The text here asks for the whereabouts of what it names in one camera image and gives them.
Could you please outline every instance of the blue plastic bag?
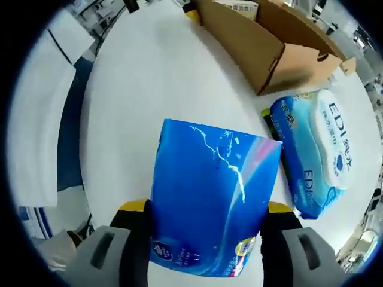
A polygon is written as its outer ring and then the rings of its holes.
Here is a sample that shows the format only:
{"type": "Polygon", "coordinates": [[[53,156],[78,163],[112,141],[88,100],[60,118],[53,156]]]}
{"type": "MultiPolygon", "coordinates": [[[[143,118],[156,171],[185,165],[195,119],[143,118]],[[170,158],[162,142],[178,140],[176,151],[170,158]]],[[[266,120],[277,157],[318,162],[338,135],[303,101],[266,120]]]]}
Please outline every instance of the blue plastic bag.
{"type": "Polygon", "coordinates": [[[151,200],[151,260],[199,276],[235,277],[267,209],[281,143],[165,120],[151,200]]]}

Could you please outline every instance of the cardboard flap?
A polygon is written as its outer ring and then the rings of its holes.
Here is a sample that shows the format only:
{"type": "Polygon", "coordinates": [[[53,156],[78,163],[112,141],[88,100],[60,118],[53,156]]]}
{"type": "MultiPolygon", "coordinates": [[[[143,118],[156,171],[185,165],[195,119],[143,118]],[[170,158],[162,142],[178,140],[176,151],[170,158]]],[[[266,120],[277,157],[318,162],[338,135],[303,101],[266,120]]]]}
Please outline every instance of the cardboard flap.
{"type": "Polygon", "coordinates": [[[349,74],[353,73],[357,69],[357,59],[355,57],[352,57],[340,65],[343,73],[348,76],[349,74]]]}
{"type": "Polygon", "coordinates": [[[256,93],[264,86],[284,44],[254,21],[210,0],[195,0],[204,27],[225,48],[256,93]]]}
{"type": "Polygon", "coordinates": [[[282,7],[285,4],[284,0],[268,0],[268,1],[275,3],[275,4],[277,4],[280,7],[282,7]]]}
{"type": "Polygon", "coordinates": [[[286,44],[278,65],[262,94],[323,83],[341,60],[330,54],[299,45],[286,44]]]}
{"type": "Polygon", "coordinates": [[[280,7],[270,0],[257,2],[257,22],[282,42],[313,48],[346,60],[329,36],[301,11],[285,4],[280,7]]]}

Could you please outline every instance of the brown cardboard box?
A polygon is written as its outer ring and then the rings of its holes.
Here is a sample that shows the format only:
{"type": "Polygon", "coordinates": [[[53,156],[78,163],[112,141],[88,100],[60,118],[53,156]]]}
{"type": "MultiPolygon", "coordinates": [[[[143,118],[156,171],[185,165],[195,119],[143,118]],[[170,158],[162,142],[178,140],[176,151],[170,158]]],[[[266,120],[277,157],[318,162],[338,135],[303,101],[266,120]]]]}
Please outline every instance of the brown cardboard box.
{"type": "Polygon", "coordinates": [[[195,0],[202,24],[231,55],[257,94],[320,84],[346,60],[300,11],[270,0],[256,2],[254,22],[212,0],[195,0]]]}

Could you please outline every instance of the blue package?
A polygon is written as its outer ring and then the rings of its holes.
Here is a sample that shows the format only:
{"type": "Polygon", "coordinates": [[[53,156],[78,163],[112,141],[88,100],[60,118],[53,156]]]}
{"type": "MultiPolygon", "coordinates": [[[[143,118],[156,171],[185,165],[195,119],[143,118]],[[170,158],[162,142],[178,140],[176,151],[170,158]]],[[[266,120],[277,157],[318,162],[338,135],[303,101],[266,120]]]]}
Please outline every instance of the blue package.
{"type": "Polygon", "coordinates": [[[275,183],[281,143],[165,120],[151,191],[151,260],[208,277],[240,274],[275,183]]]}
{"type": "Polygon", "coordinates": [[[287,96],[270,108],[288,185],[303,219],[320,213],[346,189],[352,143],[341,105],[328,90],[287,96]]]}

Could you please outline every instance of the packaging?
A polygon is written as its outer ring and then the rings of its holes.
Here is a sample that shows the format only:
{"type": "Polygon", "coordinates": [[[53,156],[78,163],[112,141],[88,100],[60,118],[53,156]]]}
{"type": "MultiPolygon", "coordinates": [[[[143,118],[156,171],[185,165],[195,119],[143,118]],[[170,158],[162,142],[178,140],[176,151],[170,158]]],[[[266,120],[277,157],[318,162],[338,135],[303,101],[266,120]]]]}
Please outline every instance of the packaging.
{"type": "Polygon", "coordinates": [[[270,108],[282,162],[303,219],[317,219],[355,176],[355,151],[341,105],[329,90],[278,99],[270,108]]]}
{"type": "Polygon", "coordinates": [[[216,3],[225,5],[226,7],[237,11],[242,16],[251,20],[256,19],[258,4],[253,1],[246,0],[214,0],[216,3]]]}
{"type": "Polygon", "coordinates": [[[257,94],[319,85],[347,60],[302,12],[279,2],[256,2],[256,22],[212,0],[194,3],[201,24],[231,55],[257,94]]]}
{"type": "Polygon", "coordinates": [[[151,260],[199,276],[240,274],[259,232],[281,143],[165,120],[151,191],[151,260]]]}

